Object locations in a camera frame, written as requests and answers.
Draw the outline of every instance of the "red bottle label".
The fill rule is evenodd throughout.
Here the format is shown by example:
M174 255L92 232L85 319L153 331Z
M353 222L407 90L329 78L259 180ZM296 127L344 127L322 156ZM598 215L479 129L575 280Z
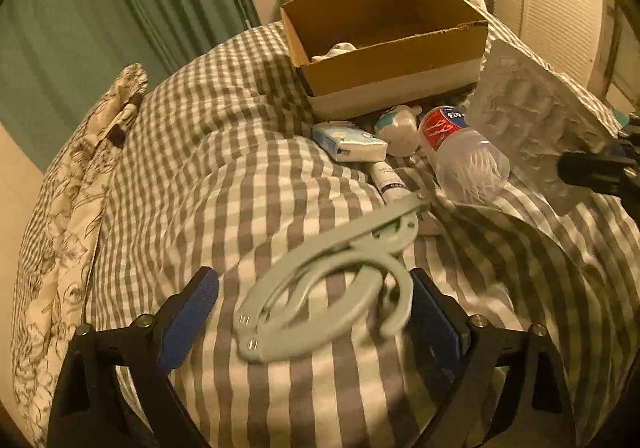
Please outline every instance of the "red bottle label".
M420 122L419 131L427 138L434 151L437 151L450 135L468 127L465 115L455 107L438 107L430 111Z

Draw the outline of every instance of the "toothpaste tube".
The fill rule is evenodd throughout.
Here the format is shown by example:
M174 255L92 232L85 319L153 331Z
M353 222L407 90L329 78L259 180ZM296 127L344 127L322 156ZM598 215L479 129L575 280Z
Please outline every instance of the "toothpaste tube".
M369 173L386 204L411 194L396 171L384 161L371 165ZM428 210L418 213L418 235L421 237L442 235L439 222Z

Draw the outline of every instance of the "gray fabric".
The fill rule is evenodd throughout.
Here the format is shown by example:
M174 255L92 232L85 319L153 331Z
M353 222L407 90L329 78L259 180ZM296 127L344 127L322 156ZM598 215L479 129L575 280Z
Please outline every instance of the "gray fabric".
M531 53L491 20L491 39ZM572 88L615 133L611 112ZM201 265L222 274L206 333L172 373L213 446L402 447L446 391L424 345L406 334L390 341L374 334L373 311L350 335L306 358L270 365L237 358L232 316L254 280L305 237L383 204L363 171L335 165L310 140L313 122L281 25L255 28L146 97L113 176L88 320L98 329L123 327L156 311ZM422 157L394 166L411 189L431 178ZM39 262L38 226L49 197L46 180L22 269ZM564 360L585 444L618 399L639 348L635 223L617 199L601 195L558 217L514 175L494 208L455 208L439 192L433 212L445 234L418 239L406 265L424 268L468 313L494 325L544 323ZM350 278L319 284L305 313L324 309ZM128 374L119 377L143 417Z
M154 88L257 24L250 0L5 0L0 120L45 170L125 66L144 64Z

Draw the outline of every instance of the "white package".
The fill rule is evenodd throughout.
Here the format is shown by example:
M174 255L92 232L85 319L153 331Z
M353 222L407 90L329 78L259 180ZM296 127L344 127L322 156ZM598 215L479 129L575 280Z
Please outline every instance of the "white package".
M316 123L313 138L335 161L375 163L386 158L386 141L358 129L350 121Z
M502 40L492 44L465 120L520 167L558 215L591 193L560 180L562 153L599 153L613 141L569 86Z

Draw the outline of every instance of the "blue gripper pad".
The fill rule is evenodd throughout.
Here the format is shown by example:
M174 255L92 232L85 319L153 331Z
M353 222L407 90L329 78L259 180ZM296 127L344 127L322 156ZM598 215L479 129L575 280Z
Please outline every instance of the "blue gripper pad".
M423 340L425 346L431 347L441 368L458 372L471 340L466 313L458 302L440 292L423 269L412 269L411 276L414 279L411 324L417 341Z
M163 374L179 367L187 359L217 298L218 274L209 269L164 332L162 352L158 359L158 367Z

